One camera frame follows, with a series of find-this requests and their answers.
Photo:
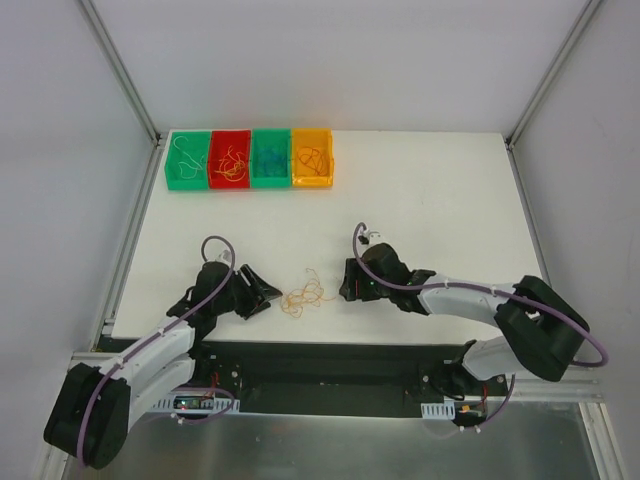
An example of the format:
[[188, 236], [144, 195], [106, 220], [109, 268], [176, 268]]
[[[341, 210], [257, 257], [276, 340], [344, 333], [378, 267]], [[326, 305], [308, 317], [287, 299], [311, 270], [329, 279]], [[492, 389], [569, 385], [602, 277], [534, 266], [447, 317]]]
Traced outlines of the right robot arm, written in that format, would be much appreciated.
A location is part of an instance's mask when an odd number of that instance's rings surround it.
[[456, 400], [501, 374], [528, 371], [558, 382], [590, 337], [586, 321], [538, 277], [473, 284], [411, 270], [386, 243], [346, 260], [339, 294], [348, 302], [387, 299], [404, 312], [460, 317], [499, 329], [493, 339], [469, 340], [430, 374], [432, 388]]

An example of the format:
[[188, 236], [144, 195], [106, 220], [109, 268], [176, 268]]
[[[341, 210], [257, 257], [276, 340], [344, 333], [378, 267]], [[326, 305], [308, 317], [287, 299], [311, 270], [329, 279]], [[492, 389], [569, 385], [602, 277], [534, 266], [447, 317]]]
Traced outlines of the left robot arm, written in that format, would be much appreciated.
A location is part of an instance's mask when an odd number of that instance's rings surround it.
[[44, 441], [86, 466], [106, 467], [154, 403], [183, 384], [199, 389], [209, 382], [212, 367], [201, 358], [201, 344], [220, 316], [247, 320], [281, 295], [248, 265], [204, 263], [149, 334], [99, 366], [78, 363], [67, 372]]

